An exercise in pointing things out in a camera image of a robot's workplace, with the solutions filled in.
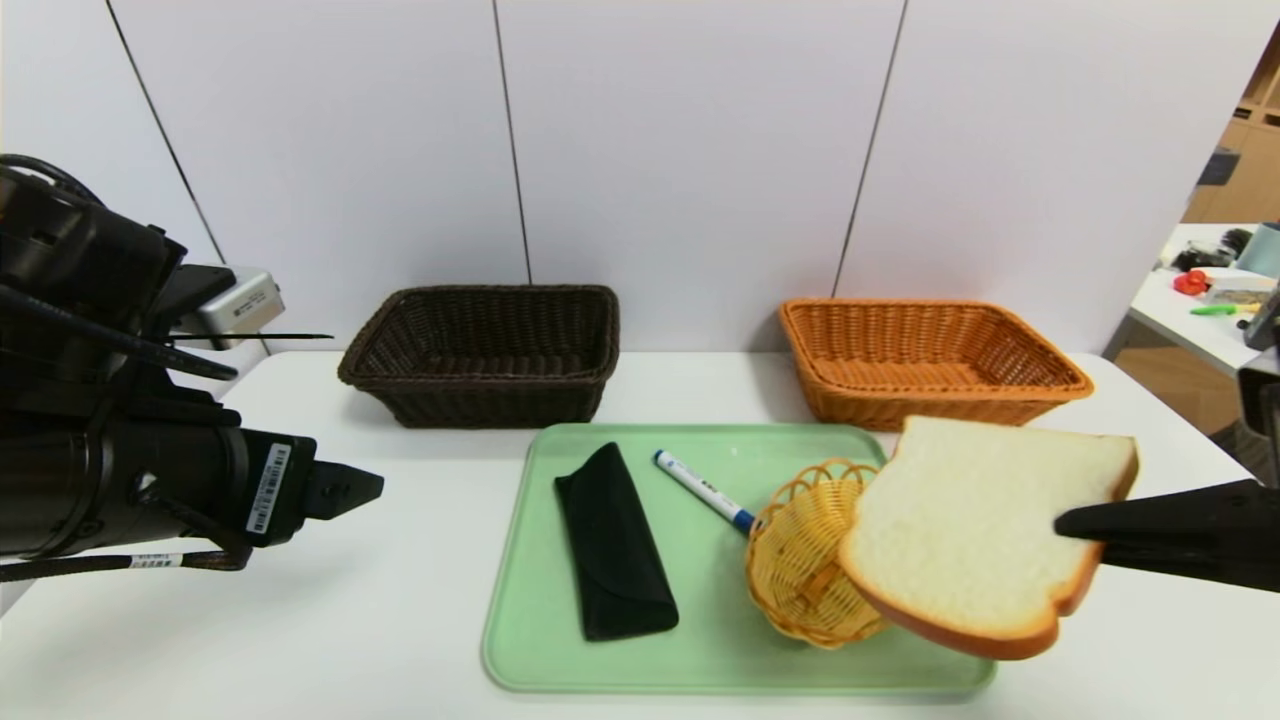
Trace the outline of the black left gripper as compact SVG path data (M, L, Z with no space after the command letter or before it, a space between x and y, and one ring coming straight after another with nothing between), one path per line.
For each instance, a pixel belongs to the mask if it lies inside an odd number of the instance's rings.
M257 548L285 543L305 519L332 520L380 498L385 479L315 461L311 438L241 425L234 411L212 419L127 423L128 543L210 538L178 518L182 509Z

